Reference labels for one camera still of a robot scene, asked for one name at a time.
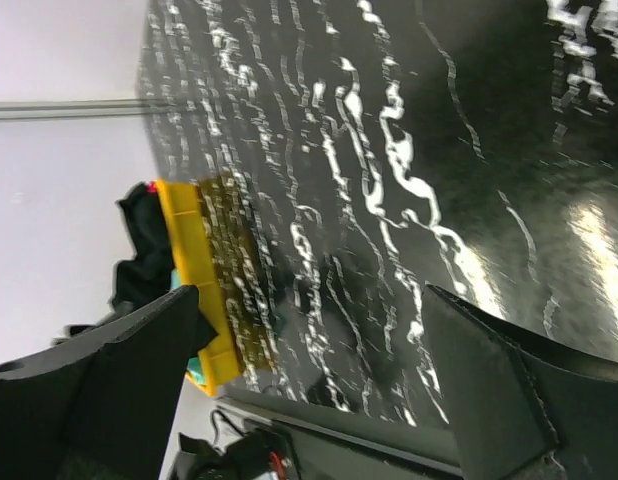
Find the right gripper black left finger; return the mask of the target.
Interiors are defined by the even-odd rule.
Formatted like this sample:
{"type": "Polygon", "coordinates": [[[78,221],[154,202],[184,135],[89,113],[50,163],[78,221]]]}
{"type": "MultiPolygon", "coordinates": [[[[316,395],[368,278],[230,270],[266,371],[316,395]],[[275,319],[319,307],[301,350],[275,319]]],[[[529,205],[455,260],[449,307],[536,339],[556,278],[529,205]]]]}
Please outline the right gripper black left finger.
{"type": "Polygon", "coordinates": [[[0,364],[0,479],[156,479],[198,312],[193,286],[0,364]]]}

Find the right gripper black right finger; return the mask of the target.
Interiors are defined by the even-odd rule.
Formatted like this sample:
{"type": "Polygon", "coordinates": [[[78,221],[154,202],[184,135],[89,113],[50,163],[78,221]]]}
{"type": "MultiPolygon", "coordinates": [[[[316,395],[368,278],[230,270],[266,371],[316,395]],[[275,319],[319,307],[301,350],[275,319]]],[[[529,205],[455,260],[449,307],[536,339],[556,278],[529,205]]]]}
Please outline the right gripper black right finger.
{"type": "Polygon", "coordinates": [[[467,479],[618,479],[618,363],[429,285],[424,330],[467,479]]]}

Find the teal t shirt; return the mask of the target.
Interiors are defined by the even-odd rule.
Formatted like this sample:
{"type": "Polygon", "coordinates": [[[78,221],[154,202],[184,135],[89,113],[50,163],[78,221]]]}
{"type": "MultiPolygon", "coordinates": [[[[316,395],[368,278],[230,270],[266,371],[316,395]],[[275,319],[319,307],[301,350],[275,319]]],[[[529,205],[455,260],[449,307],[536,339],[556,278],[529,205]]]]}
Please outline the teal t shirt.
{"type": "Polygon", "coordinates": [[[206,384],[206,378],[198,352],[204,349],[208,343],[215,338],[216,333],[200,310],[197,310],[196,314],[196,331],[194,334],[192,354],[188,361],[187,372],[194,384],[204,386],[206,384]]]}

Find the dark t shirt in bin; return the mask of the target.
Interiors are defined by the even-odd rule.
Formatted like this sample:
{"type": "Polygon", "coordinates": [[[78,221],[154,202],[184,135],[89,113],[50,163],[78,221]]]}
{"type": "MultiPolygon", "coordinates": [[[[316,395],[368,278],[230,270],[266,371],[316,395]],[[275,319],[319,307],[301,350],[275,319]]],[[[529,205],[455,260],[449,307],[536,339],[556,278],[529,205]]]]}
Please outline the dark t shirt in bin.
{"type": "Polygon", "coordinates": [[[171,242],[160,199],[154,184],[138,183],[117,201],[134,249],[131,259],[114,267],[110,305],[141,308],[171,287],[174,270],[171,242]]]}

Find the yellow plastic bin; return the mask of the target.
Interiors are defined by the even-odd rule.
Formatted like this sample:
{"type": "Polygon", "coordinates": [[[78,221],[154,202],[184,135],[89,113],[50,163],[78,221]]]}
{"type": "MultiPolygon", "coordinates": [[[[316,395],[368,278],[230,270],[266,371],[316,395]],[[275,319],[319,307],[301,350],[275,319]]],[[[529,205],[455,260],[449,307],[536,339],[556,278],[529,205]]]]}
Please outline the yellow plastic bin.
{"type": "Polygon", "coordinates": [[[198,288],[198,308],[217,333],[187,378],[214,396],[243,374],[273,370],[269,301],[236,182],[225,174],[193,183],[159,179],[156,189],[180,282],[198,288]]]}

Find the black marble pattern mat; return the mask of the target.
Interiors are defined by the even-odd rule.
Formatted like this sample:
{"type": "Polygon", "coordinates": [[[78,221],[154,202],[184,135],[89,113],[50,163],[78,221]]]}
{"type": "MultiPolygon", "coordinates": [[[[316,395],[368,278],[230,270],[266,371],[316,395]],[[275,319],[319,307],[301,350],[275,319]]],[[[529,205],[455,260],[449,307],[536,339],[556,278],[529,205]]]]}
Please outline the black marble pattern mat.
{"type": "Polygon", "coordinates": [[[236,390],[445,427],[436,285],[618,361],[618,1],[152,1],[236,390]]]}

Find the aluminium frame rail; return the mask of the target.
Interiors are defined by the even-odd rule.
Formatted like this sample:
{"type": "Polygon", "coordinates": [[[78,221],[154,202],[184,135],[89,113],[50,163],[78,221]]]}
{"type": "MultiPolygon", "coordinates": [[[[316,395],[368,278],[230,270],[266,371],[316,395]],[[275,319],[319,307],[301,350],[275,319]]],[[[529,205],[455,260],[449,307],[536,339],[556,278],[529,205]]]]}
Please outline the aluminium frame rail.
{"type": "Polygon", "coordinates": [[[151,108],[151,103],[137,99],[0,102],[0,122],[125,117],[141,115],[151,108]]]}

